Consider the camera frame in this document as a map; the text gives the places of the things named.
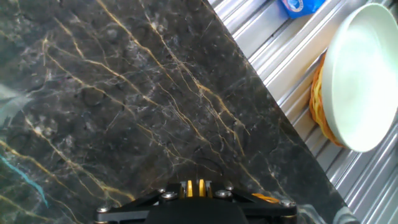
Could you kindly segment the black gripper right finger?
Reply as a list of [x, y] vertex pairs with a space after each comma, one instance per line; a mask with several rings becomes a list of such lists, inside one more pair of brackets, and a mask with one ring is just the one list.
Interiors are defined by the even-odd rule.
[[260, 193], [250, 193], [231, 184], [206, 181], [206, 196], [237, 205], [248, 223], [297, 223], [297, 205], [288, 199], [277, 199]]

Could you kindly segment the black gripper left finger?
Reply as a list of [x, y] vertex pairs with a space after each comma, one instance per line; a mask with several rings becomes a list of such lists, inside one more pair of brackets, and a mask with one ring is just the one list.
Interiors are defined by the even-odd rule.
[[185, 189], [186, 182], [171, 183], [125, 205], [102, 205], [95, 211], [95, 223], [144, 223], [153, 208], [185, 198]]

